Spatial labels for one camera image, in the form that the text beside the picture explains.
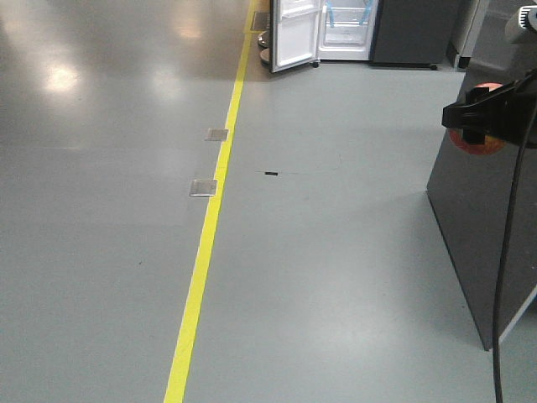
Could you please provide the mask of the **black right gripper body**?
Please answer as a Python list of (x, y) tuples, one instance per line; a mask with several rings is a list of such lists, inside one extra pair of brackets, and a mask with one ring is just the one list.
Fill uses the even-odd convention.
[(461, 130), (468, 144), (486, 137), (528, 148), (536, 146), (536, 70), (492, 91), (474, 87), (462, 102), (443, 108), (441, 124)]

